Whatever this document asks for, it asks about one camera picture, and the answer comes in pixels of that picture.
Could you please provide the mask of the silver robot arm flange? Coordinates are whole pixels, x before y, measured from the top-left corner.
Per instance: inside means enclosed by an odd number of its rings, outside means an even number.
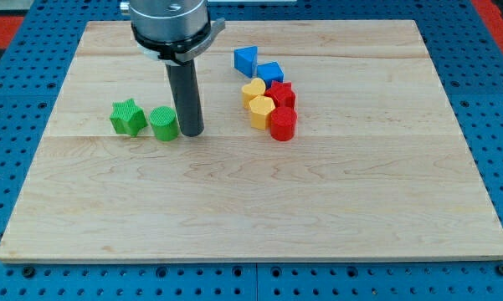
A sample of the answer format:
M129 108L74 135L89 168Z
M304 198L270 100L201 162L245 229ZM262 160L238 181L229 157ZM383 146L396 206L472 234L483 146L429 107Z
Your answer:
M150 59L183 66L203 54L226 28L212 20L207 0L124 0L137 47Z

